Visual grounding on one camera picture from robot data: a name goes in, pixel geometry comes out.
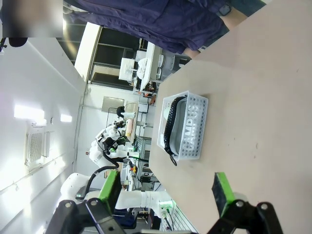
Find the person's left hand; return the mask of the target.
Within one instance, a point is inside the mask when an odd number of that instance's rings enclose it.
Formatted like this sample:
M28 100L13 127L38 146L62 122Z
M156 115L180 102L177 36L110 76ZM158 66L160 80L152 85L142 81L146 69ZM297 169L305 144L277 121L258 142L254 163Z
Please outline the person's left hand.
M248 17L237 9L232 8L230 13L225 16L221 16L220 18L222 19L226 27L231 31L240 23L245 21Z

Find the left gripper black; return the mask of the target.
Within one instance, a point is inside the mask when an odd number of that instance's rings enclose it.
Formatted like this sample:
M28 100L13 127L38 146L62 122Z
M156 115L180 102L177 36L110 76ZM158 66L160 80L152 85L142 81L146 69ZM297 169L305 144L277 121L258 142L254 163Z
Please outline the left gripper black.
M111 149L116 149L115 147L115 140L112 139L111 137L107 137L103 142L103 150L105 152L109 152Z

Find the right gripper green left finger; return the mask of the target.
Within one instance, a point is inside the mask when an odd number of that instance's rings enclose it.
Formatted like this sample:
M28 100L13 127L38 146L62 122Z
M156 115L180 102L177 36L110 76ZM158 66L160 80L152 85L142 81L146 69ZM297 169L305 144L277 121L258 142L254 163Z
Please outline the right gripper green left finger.
M120 173L109 174L98 198L80 204L63 200L58 204L46 229L47 234L80 234L86 227L95 227L99 234L123 234L124 229L113 218L121 191Z

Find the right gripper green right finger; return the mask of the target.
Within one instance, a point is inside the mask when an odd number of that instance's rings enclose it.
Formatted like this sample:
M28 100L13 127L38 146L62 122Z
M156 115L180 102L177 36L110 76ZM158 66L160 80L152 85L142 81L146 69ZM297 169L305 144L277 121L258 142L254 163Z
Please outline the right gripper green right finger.
M219 219L208 231L210 234L233 234L236 229L248 234L282 234L282 227L269 202L256 206L235 197L224 172L214 174L212 192Z

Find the person's right hand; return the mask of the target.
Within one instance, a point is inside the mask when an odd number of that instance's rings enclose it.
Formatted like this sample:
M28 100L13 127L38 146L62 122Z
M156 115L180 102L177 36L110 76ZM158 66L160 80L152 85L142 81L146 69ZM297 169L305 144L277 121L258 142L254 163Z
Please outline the person's right hand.
M192 50L190 48L186 48L183 52L184 54L186 54L188 57L190 57L191 59L194 59L196 56L198 56L201 52L199 50Z

